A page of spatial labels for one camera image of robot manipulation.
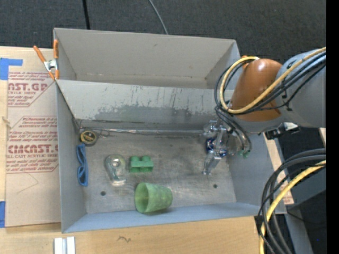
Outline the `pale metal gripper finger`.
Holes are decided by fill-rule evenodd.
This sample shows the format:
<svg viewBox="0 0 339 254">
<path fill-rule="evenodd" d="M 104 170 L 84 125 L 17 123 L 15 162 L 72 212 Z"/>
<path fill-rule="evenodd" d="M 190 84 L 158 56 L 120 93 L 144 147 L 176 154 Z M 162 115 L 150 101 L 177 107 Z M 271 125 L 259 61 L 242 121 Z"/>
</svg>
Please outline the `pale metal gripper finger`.
<svg viewBox="0 0 339 254">
<path fill-rule="evenodd" d="M 216 168 L 216 166 L 219 164 L 221 158 L 217 156 L 213 156 L 209 163 L 209 174 Z"/>
<path fill-rule="evenodd" d="M 203 171 L 202 171 L 202 173 L 204 175 L 209 175 L 210 174 L 212 161 L 213 161 L 213 152 L 209 152 L 206 155 L 204 163 L 203 163 Z"/>
</svg>

